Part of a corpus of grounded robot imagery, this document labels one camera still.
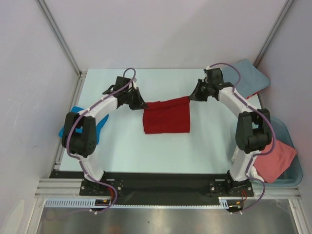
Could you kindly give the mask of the bright blue t shirt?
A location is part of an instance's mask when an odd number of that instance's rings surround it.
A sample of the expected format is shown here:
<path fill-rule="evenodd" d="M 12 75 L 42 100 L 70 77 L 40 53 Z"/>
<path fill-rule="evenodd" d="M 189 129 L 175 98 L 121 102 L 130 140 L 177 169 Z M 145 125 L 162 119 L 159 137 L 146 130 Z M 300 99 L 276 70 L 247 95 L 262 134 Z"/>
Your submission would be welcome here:
<path fill-rule="evenodd" d="M 78 106 L 74 106 L 71 111 L 74 113 L 78 113 L 82 111 L 83 108 L 80 108 Z M 97 131 L 97 145 L 99 145 L 100 140 L 100 132 L 103 128 L 103 126 L 106 124 L 107 120 L 109 119 L 109 115 L 106 115 L 97 125 L 96 125 L 96 131 Z M 61 130 L 58 133 L 59 138 L 62 138 L 63 136 L 64 127 L 61 128 Z"/>

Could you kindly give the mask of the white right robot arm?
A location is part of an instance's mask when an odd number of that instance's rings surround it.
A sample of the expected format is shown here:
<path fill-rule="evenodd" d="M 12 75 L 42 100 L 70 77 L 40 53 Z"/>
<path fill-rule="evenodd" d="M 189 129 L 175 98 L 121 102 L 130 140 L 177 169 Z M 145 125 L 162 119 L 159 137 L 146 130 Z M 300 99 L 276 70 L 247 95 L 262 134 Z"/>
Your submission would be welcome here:
<path fill-rule="evenodd" d="M 237 118 L 235 160 L 229 170 L 232 179 L 225 183 L 225 191 L 237 195 L 243 188 L 241 182 L 249 179 L 250 167 L 256 157 L 275 140 L 270 112 L 248 103 L 233 84 L 224 81 L 220 68 L 208 68 L 204 73 L 205 78 L 198 80 L 189 99 L 207 101 L 213 97 Z"/>

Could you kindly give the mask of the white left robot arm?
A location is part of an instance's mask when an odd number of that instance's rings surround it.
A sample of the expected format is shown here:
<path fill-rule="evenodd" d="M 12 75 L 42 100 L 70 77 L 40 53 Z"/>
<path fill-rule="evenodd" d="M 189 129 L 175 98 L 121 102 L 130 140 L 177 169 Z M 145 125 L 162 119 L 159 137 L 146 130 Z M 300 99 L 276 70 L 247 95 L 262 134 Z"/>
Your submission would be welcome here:
<path fill-rule="evenodd" d="M 70 111 L 65 117 L 62 146 L 69 157 L 79 162 L 84 177 L 92 181 L 91 190 L 97 195 L 104 194 L 108 189 L 108 183 L 102 179 L 104 171 L 95 156 L 99 138 L 97 126 L 110 112 L 124 104 L 131 110 L 148 108 L 136 86 L 135 77 L 118 76 L 115 84 L 104 91 L 94 104 L 77 113 Z"/>

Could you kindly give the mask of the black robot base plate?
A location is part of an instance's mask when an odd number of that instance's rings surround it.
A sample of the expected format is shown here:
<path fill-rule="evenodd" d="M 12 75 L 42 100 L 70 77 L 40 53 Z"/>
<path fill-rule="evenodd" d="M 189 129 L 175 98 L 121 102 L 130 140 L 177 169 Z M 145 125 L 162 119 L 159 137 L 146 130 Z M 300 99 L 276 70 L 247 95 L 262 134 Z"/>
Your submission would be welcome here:
<path fill-rule="evenodd" d="M 249 180 L 233 182 L 229 174 L 165 174 L 105 172 L 101 184 L 82 172 L 52 171 L 50 178 L 82 179 L 79 195 L 117 200 L 117 205 L 204 206 L 220 197 L 253 197 Z"/>

